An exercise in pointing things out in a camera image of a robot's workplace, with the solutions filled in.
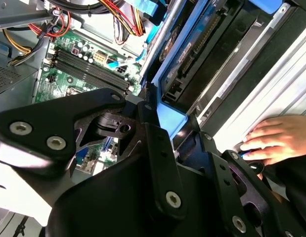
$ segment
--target blue cable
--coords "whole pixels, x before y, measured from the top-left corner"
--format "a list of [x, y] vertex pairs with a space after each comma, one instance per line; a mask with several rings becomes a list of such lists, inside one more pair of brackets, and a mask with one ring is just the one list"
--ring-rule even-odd
[[146, 55], [147, 46], [154, 39], [154, 37], [157, 34], [161, 24], [159, 26], [153, 26], [153, 28], [151, 29], [151, 31], [148, 34], [147, 39], [144, 43], [144, 49], [137, 58], [129, 58], [129, 59], [126, 59], [126, 60], [123, 60], [123, 61], [116, 61], [116, 62], [108, 63], [107, 64], [108, 67], [110, 69], [113, 69], [113, 68], [122, 67], [122, 66], [129, 65], [129, 64], [134, 64], [134, 63], [137, 63], [138, 61], [140, 61]]

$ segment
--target ventilation grille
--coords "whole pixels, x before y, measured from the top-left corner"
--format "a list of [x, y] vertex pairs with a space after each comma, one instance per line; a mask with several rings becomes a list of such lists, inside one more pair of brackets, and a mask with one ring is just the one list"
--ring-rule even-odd
[[20, 77], [19, 74], [11, 72], [3, 67], [0, 67], [0, 90], [13, 83]]

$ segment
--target motherboard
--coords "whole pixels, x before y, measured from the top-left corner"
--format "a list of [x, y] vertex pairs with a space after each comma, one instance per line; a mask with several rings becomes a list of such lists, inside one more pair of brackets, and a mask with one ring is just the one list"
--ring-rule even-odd
[[[37, 80], [33, 102], [39, 103], [75, 95], [99, 88], [111, 88], [123, 96], [138, 95], [140, 65], [109, 68], [108, 63], [125, 60], [123, 55], [96, 45], [68, 32], [50, 42], [41, 73]], [[77, 167], [92, 174], [97, 162], [109, 167], [115, 162], [115, 152], [108, 147], [116, 145], [112, 138], [88, 147], [76, 154]]]

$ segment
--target silver screw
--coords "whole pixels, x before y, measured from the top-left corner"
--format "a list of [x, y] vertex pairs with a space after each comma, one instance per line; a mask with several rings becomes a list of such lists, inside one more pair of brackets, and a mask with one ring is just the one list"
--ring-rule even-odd
[[150, 105], [145, 105], [145, 107], [147, 108], [147, 109], [149, 109], [149, 110], [152, 110], [152, 107], [150, 106]]
[[166, 201], [173, 208], [180, 208], [181, 206], [181, 199], [175, 192], [168, 191], [166, 193]]
[[12, 133], [20, 136], [28, 135], [32, 132], [32, 126], [27, 122], [14, 122], [9, 128]]
[[204, 136], [205, 136], [205, 138], [207, 138], [209, 141], [211, 141], [211, 140], [212, 140], [212, 137], [211, 137], [209, 134], [204, 133]]
[[232, 222], [236, 229], [238, 229], [241, 233], [246, 233], [246, 225], [244, 221], [238, 216], [232, 217]]
[[66, 141], [59, 136], [49, 137], [46, 144], [52, 150], [60, 151], [66, 147]]
[[57, 26], [54, 26], [54, 27], [52, 28], [52, 30], [53, 30], [55, 33], [59, 32], [59, 28], [58, 28]]
[[232, 152], [232, 156], [233, 156], [234, 159], [238, 159], [238, 155], [235, 154], [234, 152]]
[[285, 6], [283, 6], [283, 7], [280, 9], [281, 12], [285, 12], [286, 10], [287, 10], [287, 8], [286, 8]]
[[119, 96], [117, 96], [117, 95], [115, 95], [115, 94], [113, 94], [113, 95], [111, 95], [111, 96], [112, 96], [112, 98], [115, 99], [115, 100], [120, 100]]
[[289, 231], [286, 231], [285, 234], [287, 237], [294, 237]]

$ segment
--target ram slot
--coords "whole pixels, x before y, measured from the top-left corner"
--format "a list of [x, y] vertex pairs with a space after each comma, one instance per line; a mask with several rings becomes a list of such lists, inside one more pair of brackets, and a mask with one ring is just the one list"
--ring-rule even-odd
[[127, 92], [128, 88], [125, 88], [125, 90], [121, 90], [118, 89], [110, 84], [107, 84], [105, 82], [102, 82], [101, 80], [94, 78], [86, 73], [83, 73], [80, 70], [77, 70], [76, 68], [73, 68], [67, 64], [65, 64], [62, 61], [55, 61], [54, 63], [54, 67], [66, 74], [69, 74], [73, 77], [76, 77], [78, 79], [81, 79], [87, 83], [89, 83], [90, 85], [93, 85], [94, 87], [98, 87], [98, 88], [110, 88], [113, 89], [115, 91], [117, 91], [118, 93], [125, 95], [125, 93]]
[[83, 71], [86, 74], [89, 74], [99, 80], [104, 81], [105, 83], [116, 86], [120, 89], [128, 88], [130, 83], [125, 81], [123, 78], [114, 75], [111, 72], [107, 72], [105, 69], [97, 67], [93, 64], [90, 64], [82, 59], [77, 58], [76, 56], [67, 53], [66, 51], [59, 50], [57, 52], [57, 60], [61, 60], [64, 63], [77, 68], [80, 71]]

